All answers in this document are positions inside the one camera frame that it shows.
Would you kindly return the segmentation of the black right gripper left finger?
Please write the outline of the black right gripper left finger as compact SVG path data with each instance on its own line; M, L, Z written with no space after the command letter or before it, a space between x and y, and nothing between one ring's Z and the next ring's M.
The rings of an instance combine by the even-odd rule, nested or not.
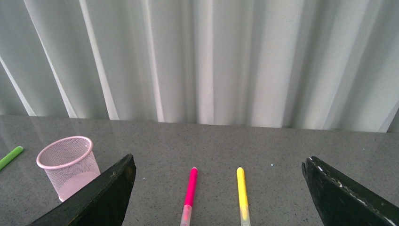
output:
M136 177L134 157L127 154L32 226L120 226Z

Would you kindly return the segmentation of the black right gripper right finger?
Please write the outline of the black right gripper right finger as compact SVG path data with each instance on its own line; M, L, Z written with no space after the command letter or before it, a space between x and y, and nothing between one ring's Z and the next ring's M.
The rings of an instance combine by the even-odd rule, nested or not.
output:
M316 156L302 173L325 226L397 226L399 208Z

